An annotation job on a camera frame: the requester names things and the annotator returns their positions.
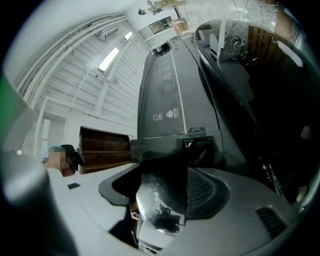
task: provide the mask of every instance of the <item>fluorescent light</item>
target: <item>fluorescent light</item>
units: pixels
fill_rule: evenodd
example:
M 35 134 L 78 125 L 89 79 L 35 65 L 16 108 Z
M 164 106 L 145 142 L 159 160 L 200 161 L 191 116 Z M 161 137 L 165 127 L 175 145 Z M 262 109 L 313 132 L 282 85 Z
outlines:
M 128 40 L 132 35 L 133 35 L 132 32 L 129 31 L 128 34 L 124 36 L 125 40 Z
M 99 70 L 105 72 L 112 62 L 112 60 L 117 56 L 119 50 L 115 47 L 112 51 L 104 58 L 104 60 L 99 65 Z

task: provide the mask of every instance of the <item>wire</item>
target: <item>wire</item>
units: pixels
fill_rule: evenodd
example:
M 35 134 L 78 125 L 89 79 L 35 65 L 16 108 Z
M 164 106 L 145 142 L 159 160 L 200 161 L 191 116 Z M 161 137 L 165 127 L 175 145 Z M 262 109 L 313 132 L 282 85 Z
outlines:
M 265 40 L 262 39 L 260 33 L 259 33 L 258 35 L 259 35 L 259 37 L 261 38 L 262 42 L 266 43 Z
M 213 19 L 213 21 L 214 20 L 218 20 L 218 19 L 220 19 L 220 18 L 222 18 L 222 17 L 224 17 L 224 16 L 227 16 L 227 15 L 231 15 L 231 14 L 236 14 L 236 13 L 242 13 L 242 12 L 246 12 L 246 11 L 248 11 L 248 10 L 252 10 L 252 9 L 261 9 L 261 8 L 256 8 L 256 7 L 252 7 L 252 8 L 248 8 L 248 9 L 243 9 L 243 10 L 240 10 L 240 11 L 234 11 L 234 12 L 231 12 L 231 13 L 228 13 L 228 14 L 225 14 L 225 15 L 223 15 L 223 16 L 220 16 L 220 17 L 218 17 L 218 18 L 215 18 L 215 19 Z
M 263 20 L 263 16 L 262 16 L 262 9 L 261 9 L 261 5 L 258 3 L 258 2 L 256 2 L 256 0 L 253 0 L 258 6 L 259 6 L 259 8 L 260 8 L 260 14 L 261 14 L 261 24 L 260 24 L 260 26 L 262 26 L 262 23 L 264 23 L 264 20 Z
M 266 30 L 265 30 L 265 32 L 269 33 L 269 35 L 271 36 L 272 42 L 274 42 L 274 43 L 276 43 L 276 44 L 278 43 L 278 42 L 274 41 L 274 35 L 273 35 L 273 34 L 271 34 L 270 32 L 268 32 L 268 31 L 266 31 Z
M 259 9 L 261 9 L 261 5 L 258 2 L 256 2 L 256 0 L 252 0 L 252 1 L 254 1 L 256 4 L 258 4 Z M 248 0 L 245 1 L 245 6 L 244 6 L 245 9 L 247 9 L 247 4 L 248 4 Z M 278 6 L 278 4 L 277 3 L 276 4 L 269 4 L 265 9 L 262 9 L 262 10 L 266 11 L 270 6 Z
M 251 22 L 253 22 L 253 21 L 257 21 L 257 20 L 260 20 L 260 19 L 271 19 L 272 18 L 272 16 L 274 15 L 274 13 L 275 12 L 277 12 L 278 10 L 274 10 L 272 13 L 271 13 L 271 16 L 270 17 L 261 17 L 261 18 L 255 18 L 255 19 L 252 19 L 252 20 L 250 20 Z
M 237 5 L 236 5 L 235 0 L 232 0 L 232 1 L 233 1 L 234 5 L 235 5 L 235 8 L 238 10 L 238 12 L 240 12 L 239 9 L 238 9 L 238 7 L 237 7 Z

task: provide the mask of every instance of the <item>white wall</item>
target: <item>white wall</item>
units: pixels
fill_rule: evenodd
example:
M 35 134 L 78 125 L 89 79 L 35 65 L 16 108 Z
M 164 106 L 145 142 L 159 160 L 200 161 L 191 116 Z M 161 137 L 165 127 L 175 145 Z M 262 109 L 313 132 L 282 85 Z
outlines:
M 143 39 L 148 39 L 155 35 L 149 26 L 145 26 L 144 28 L 140 29 L 138 33 L 142 36 Z
M 32 64 L 67 32 L 94 18 L 122 13 L 137 0 L 45 0 L 16 35 L 3 63 L 13 87 Z
M 161 20 L 163 18 L 166 18 L 168 16 L 171 16 L 172 19 L 177 19 L 178 16 L 176 14 L 175 9 L 169 9 L 164 10 L 156 15 L 152 15 L 150 13 L 145 15 L 139 15 L 138 11 L 139 9 L 147 10 L 147 0 L 139 0 L 136 1 L 132 6 L 127 8 L 124 12 L 124 14 L 128 18 L 128 24 L 136 31 L 143 29 L 144 27 L 157 22 L 158 20 Z
M 178 33 L 176 32 L 176 30 L 173 27 L 171 27 L 155 34 L 150 38 L 147 38 L 145 42 L 150 48 L 158 47 L 164 42 L 168 41 L 171 38 L 174 38 L 177 35 Z
M 79 147 L 80 128 L 85 127 L 103 132 L 123 134 L 136 137 L 137 129 L 125 125 L 119 125 L 111 121 L 89 116 L 78 110 L 72 110 L 66 127 L 65 144 L 71 144 L 75 149 Z

